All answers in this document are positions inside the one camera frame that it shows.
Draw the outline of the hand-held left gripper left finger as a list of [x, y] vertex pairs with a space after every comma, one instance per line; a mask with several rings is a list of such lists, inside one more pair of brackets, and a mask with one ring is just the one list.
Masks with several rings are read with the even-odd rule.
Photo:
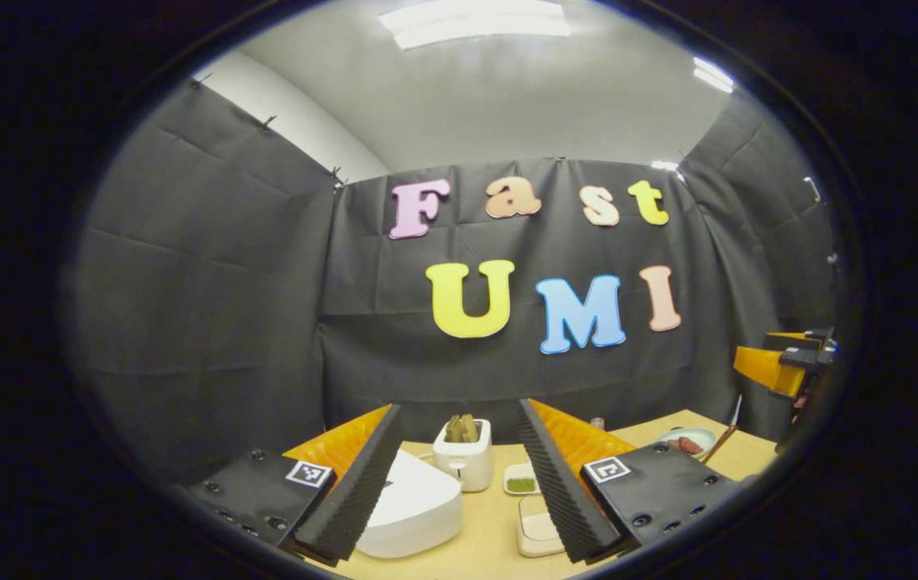
[[255, 449], [186, 487], [242, 535], [323, 565], [349, 559], [402, 441], [399, 404], [274, 453]]

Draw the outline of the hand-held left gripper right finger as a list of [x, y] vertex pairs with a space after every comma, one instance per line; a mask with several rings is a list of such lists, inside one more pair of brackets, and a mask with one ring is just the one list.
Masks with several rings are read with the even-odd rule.
[[671, 443], [636, 447], [533, 399], [520, 400], [517, 431], [574, 564], [660, 542], [742, 489]]

